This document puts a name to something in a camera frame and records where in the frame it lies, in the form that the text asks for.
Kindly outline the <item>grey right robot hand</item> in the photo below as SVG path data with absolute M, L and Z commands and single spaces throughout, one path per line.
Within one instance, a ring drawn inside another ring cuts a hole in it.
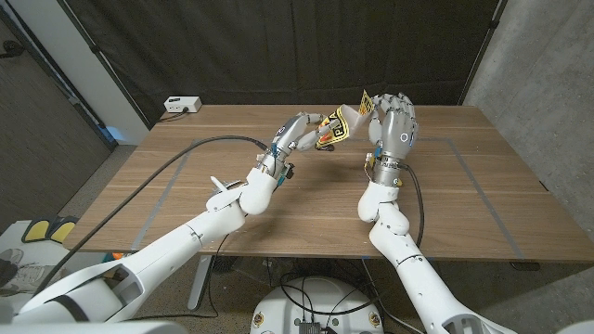
M 374 110 L 368 137 L 381 154 L 404 160 L 417 139 L 419 125 L 412 101 L 403 93 L 377 95 L 371 99 Z

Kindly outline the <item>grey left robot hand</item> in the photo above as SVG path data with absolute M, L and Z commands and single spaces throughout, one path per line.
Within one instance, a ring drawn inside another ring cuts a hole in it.
M 294 150 L 304 151 L 330 132 L 338 121 L 325 122 L 326 116 L 300 112 L 281 126 L 272 141 L 272 155 L 284 161 Z

